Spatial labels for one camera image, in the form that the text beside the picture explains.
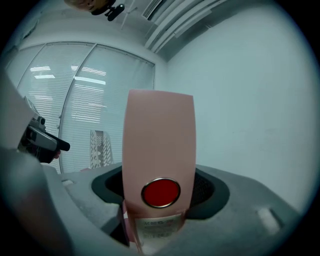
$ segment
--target window blinds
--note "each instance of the window blinds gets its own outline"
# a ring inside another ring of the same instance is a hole
[[[20,50],[6,68],[9,78],[16,88],[29,64],[42,47],[43,44]]]
[[[45,118],[46,131],[54,136],[59,135],[63,105],[77,71],[71,67],[81,65],[92,46],[90,43],[71,42],[46,44],[18,85],[19,93],[33,102]],[[59,160],[53,160],[50,165],[60,173]]]
[[[153,90],[154,64],[114,50],[96,46],[76,73],[62,111],[59,137],[70,143],[62,152],[64,173],[90,168],[91,131],[109,136],[113,161],[122,161],[122,137],[130,89]]]

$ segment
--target ceiling light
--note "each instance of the ceiling light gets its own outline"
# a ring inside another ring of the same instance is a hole
[[[101,75],[101,76],[105,76],[106,75],[106,72],[103,72],[103,71],[100,71],[100,70],[96,70],[96,69],[93,69],[93,68],[90,68],[90,67],[83,67],[82,71],[95,73],[95,74],[98,74],[98,75]]]
[[[35,75],[34,77],[36,79],[55,78],[53,74]]]
[[[79,89],[87,89],[87,90],[94,90],[94,91],[99,91],[99,92],[104,92],[104,90],[97,89],[91,86],[86,86],[86,85],[80,85],[80,84],[75,84],[75,87],[78,87]]]
[[[96,83],[96,84],[101,84],[101,85],[105,85],[105,84],[106,84],[105,81],[96,80],[96,79],[91,79],[91,78],[86,78],[86,77],[81,77],[81,76],[75,76],[75,77],[74,77],[74,80],[86,81],[86,82]]]
[[[94,104],[94,103],[88,103],[88,105],[91,105],[91,106],[97,106],[97,107],[107,107],[107,106],[104,106],[104,105],[101,105],[101,104]]]
[[[49,66],[38,66],[38,67],[31,67],[30,71],[34,72],[34,71],[50,71],[50,67]]]
[[[53,101],[52,97],[50,96],[34,96],[36,99],[40,99],[40,100],[50,100]]]

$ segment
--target label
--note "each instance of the label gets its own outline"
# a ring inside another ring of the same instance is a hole
[[[182,225],[182,215],[162,218],[136,218],[135,227],[141,250],[152,255],[164,247]]]

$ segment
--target white wall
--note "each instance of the white wall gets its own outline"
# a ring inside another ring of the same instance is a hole
[[[157,90],[194,96],[197,164],[256,179],[303,212],[319,158],[319,74],[279,10],[214,26],[168,63]]]
[[[20,45],[20,49],[53,42],[88,42],[114,47],[135,54],[155,64],[154,86],[167,83],[167,63],[144,48],[144,35],[130,30],[119,30],[112,22],[97,17],[71,17],[40,22],[35,31]]]

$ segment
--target red button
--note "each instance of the red button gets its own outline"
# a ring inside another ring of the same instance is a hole
[[[177,182],[161,178],[152,181],[142,189],[142,198],[152,207],[162,208],[173,204],[180,195]]]

